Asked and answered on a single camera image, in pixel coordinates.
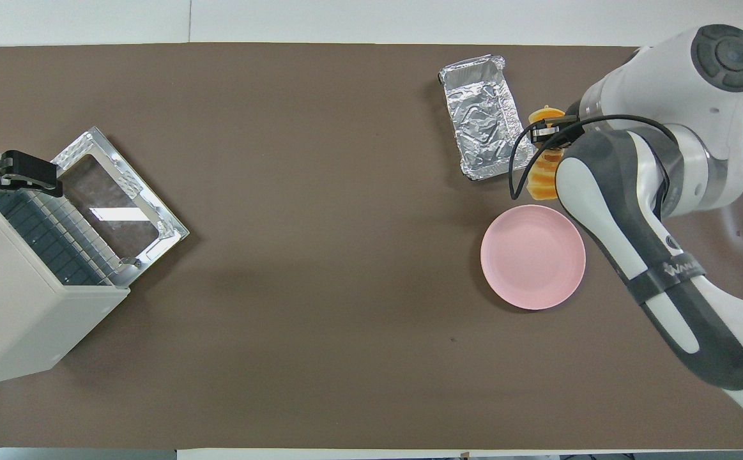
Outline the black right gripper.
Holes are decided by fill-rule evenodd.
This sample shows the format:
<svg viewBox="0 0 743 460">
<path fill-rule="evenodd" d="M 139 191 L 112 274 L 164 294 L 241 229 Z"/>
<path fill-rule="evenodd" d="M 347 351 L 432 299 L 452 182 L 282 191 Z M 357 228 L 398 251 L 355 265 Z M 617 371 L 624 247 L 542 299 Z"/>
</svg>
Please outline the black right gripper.
<svg viewBox="0 0 743 460">
<path fill-rule="evenodd" d="M 579 122 L 577 114 L 541 114 L 530 123 L 531 143 L 538 148 L 543 144 L 566 148 L 585 133 Z"/>
</svg>

